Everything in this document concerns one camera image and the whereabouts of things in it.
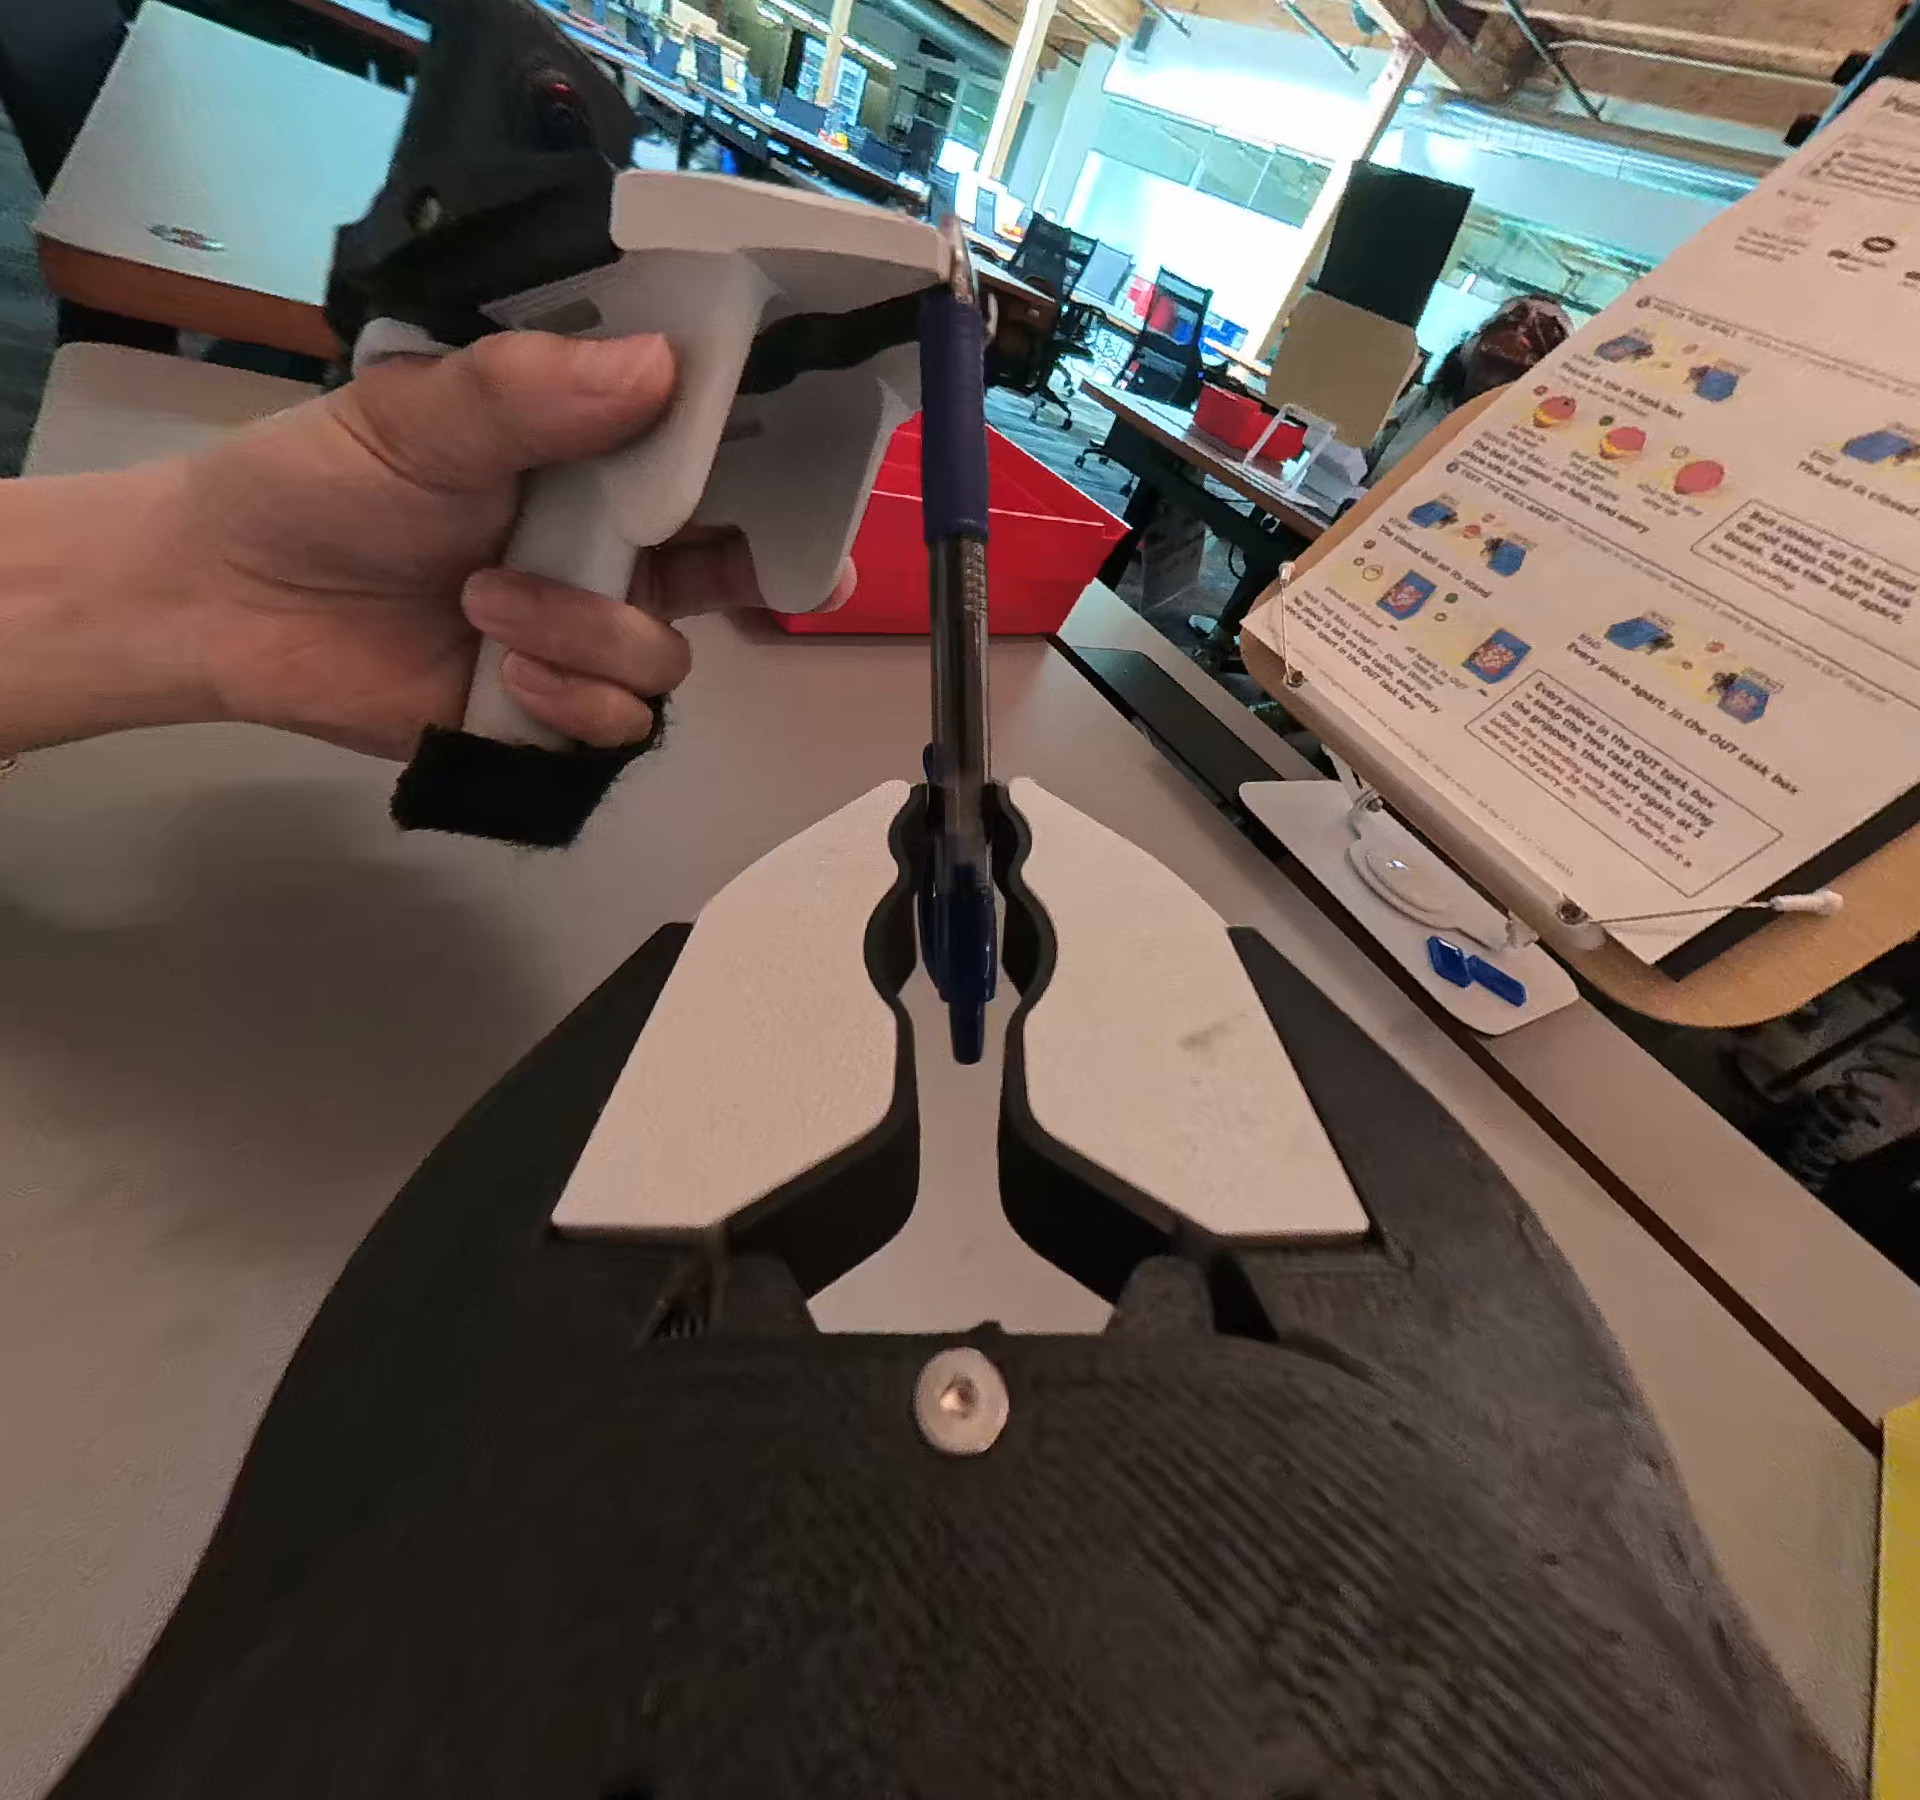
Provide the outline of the black office chair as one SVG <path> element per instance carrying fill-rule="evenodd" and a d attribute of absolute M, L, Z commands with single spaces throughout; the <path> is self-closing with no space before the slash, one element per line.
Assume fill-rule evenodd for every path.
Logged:
<path fill-rule="evenodd" d="M 1192 412 L 1202 394 L 1205 334 L 1212 291 L 1158 268 L 1116 390 Z"/>

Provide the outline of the blue ballpoint pen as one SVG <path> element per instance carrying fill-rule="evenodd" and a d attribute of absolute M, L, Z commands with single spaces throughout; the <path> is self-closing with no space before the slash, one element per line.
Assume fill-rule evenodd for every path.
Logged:
<path fill-rule="evenodd" d="M 921 304 L 922 534 L 930 654 L 925 971 L 947 1008 L 955 1061 L 984 1056 L 996 996 L 996 870 L 990 835 L 990 447 L 986 323 L 955 279 Z"/>

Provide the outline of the instruction sheet board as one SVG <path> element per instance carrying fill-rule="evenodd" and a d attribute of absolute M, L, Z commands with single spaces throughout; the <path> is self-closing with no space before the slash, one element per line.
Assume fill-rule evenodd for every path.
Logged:
<path fill-rule="evenodd" d="M 1242 630 L 1388 810 L 1677 1025 L 1917 938 L 1919 86 L 1437 431 Z"/>

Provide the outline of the grey desk with wooden edge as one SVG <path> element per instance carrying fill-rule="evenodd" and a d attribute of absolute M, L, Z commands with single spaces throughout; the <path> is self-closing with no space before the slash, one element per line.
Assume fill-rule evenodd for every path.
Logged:
<path fill-rule="evenodd" d="M 389 174 L 409 98 L 149 2 L 34 225 L 50 292 L 127 321 L 338 356 L 336 230 Z"/>

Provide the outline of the white stand base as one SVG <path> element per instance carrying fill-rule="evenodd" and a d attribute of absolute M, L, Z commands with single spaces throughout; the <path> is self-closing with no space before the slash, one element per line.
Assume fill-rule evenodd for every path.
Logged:
<path fill-rule="evenodd" d="M 1240 805 L 1455 1022 L 1500 1039 L 1577 1004 L 1572 973 L 1377 797 L 1337 781 L 1253 781 Z M 1529 1003 L 1508 1008 L 1439 980 L 1426 953 L 1437 932 L 1525 983 Z"/>

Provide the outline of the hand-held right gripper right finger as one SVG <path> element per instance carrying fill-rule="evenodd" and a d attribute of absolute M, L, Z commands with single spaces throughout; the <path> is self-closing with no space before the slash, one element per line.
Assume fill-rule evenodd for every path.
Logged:
<path fill-rule="evenodd" d="M 1366 1236 L 1360 1192 L 1212 903 L 1031 776 L 1002 812 L 1008 1100 L 1041 1154 L 1170 1241 Z"/>

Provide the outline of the person's left hand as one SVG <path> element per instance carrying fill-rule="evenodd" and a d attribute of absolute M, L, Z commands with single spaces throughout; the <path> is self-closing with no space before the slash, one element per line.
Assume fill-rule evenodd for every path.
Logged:
<path fill-rule="evenodd" d="M 629 748 L 691 674 L 681 622 L 761 604 L 747 540 L 688 528 L 606 599 L 506 567 L 524 480 L 640 440 L 657 334 L 500 333 L 403 356 L 190 462 L 195 637 L 228 720 L 404 761 L 452 728 L 485 642 L 538 731 Z"/>

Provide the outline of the yellow plastic bin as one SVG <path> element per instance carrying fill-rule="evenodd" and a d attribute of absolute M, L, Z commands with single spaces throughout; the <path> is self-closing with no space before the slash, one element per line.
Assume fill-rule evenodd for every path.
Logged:
<path fill-rule="evenodd" d="M 1870 1794 L 1919 1799 L 1919 1400 L 1883 1426 Z"/>

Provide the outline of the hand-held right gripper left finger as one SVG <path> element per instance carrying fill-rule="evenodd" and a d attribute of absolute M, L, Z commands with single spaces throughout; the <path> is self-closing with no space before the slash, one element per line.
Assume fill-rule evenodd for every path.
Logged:
<path fill-rule="evenodd" d="M 697 1249 L 882 1249 L 921 1188 L 912 872 L 884 781 L 722 887 L 551 1224 Z"/>

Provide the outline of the blue clip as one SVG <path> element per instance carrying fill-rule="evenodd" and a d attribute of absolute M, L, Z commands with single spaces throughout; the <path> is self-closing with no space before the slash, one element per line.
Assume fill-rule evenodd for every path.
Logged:
<path fill-rule="evenodd" d="M 1510 1011 L 1520 1011 L 1530 1000 L 1529 988 L 1519 977 L 1445 935 L 1428 935 L 1424 950 L 1428 971 L 1459 993 L 1484 993 Z"/>

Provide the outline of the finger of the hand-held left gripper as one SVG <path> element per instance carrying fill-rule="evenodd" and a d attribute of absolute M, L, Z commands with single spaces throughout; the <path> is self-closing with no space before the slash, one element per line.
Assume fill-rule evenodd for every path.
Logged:
<path fill-rule="evenodd" d="M 843 370 L 741 390 L 707 480 L 707 525 L 747 545 L 761 604 L 825 608 L 903 425 L 922 405 L 918 343 Z"/>
<path fill-rule="evenodd" d="M 952 279 L 925 221 L 810 188 L 718 174 L 625 173 L 611 199 L 625 256 L 742 256 L 803 314 L 848 314 Z"/>

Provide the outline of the red plastic bin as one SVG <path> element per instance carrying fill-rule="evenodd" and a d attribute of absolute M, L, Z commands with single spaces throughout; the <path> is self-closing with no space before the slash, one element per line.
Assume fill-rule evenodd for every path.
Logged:
<path fill-rule="evenodd" d="M 998 431 L 986 435 L 989 622 L 996 637 L 1052 637 L 1127 528 Z M 926 637 L 929 558 L 921 501 L 922 419 L 904 420 L 855 537 L 853 596 L 834 613 L 775 613 L 792 637 Z"/>
<path fill-rule="evenodd" d="M 1202 380 L 1191 416 L 1191 433 L 1232 455 L 1240 465 L 1282 471 L 1310 448 L 1309 420 L 1268 406 L 1238 387 Z"/>

